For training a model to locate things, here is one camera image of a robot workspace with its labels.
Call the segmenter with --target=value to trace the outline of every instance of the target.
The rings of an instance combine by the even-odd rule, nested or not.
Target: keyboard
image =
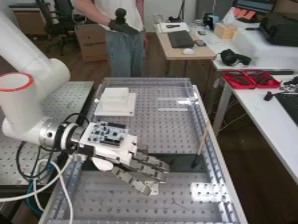
[[[193,38],[185,30],[168,33],[168,36],[173,48],[192,48],[195,46]]]
[[[277,94],[276,95],[283,107],[298,125],[298,94]]]

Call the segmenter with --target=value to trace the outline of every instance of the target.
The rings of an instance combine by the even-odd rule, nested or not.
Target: computer monitor
[[[236,0],[235,6],[259,13],[269,13],[275,10],[277,0]]]

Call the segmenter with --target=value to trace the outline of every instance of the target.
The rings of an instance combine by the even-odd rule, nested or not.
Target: mounting hole
[[[52,132],[48,132],[48,133],[47,133],[47,137],[48,137],[48,138],[52,138],[52,137],[54,137],[54,133],[52,133]]]

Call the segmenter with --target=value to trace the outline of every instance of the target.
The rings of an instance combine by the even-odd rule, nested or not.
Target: chair
[[[44,0],[36,0],[39,5],[42,14],[46,19],[46,33],[52,38],[54,36],[62,37],[60,41],[55,44],[51,44],[47,47],[47,52],[50,52],[51,48],[55,46],[60,47],[60,55],[64,55],[64,47],[68,43],[78,44],[78,38],[75,33],[75,25],[76,23],[72,20],[72,3],[70,0],[59,0],[55,1],[56,11],[50,11],[50,4],[44,2]]]

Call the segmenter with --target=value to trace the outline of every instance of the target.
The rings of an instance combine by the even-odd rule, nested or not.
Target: cardboard box
[[[221,39],[233,39],[236,27],[233,25],[227,26],[223,23],[217,23],[215,33]]]
[[[98,24],[76,26],[83,59],[86,62],[108,59],[106,30]]]

